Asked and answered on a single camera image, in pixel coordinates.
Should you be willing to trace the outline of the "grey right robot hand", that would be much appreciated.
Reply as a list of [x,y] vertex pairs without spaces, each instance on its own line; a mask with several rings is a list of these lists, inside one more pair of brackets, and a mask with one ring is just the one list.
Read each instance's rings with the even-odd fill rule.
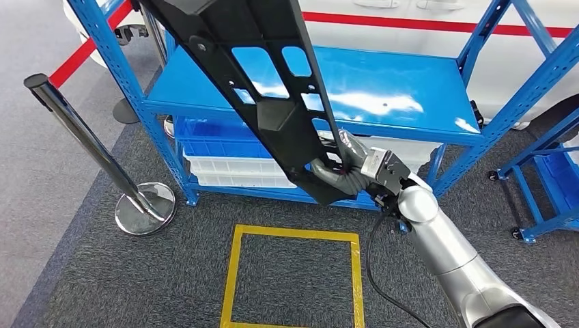
[[369,148],[345,129],[339,130],[339,138],[345,146],[345,152],[352,165],[350,170],[345,174],[338,174],[327,168],[320,159],[315,159],[311,162],[311,170],[315,176],[345,194],[357,195],[376,181],[361,172]]

